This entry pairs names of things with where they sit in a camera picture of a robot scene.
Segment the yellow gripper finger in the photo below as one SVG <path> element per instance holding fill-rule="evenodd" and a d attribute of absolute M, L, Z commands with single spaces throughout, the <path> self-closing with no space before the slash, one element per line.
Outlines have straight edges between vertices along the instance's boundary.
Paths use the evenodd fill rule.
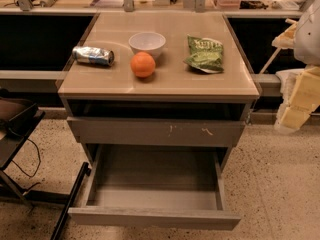
<path fill-rule="evenodd" d="M 320 106 L 320 68 L 306 67 L 294 87 L 282 94 L 274 128 L 282 134 L 298 131 Z"/>
<path fill-rule="evenodd" d="M 293 49 L 297 21 L 287 18 L 285 20 L 289 27 L 272 41 L 272 46 L 280 49 Z"/>

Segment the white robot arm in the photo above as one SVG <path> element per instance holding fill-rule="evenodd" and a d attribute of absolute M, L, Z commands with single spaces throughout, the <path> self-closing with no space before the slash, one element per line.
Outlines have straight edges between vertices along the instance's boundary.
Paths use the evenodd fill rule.
<path fill-rule="evenodd" d="M 298 131 L 320 106 L 320 0 L 314 2 L 273 41 L 281 49 L 292 49 L 294 58 L 306 67 L 290 73 L 283 81 L 283 103 L 280 105 L 275 129 L 283 134 Z"/>

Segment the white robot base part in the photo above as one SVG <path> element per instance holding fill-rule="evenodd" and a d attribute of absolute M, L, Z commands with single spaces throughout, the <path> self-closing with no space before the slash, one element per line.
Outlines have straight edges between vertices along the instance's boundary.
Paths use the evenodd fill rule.
<path fill-rule="evenodd" d="M 302 68 L 278 71 L 276 76 L 280 79 L 280 93 L 288 93 L 294 87 L 296 77 L 302 72 Z"/>

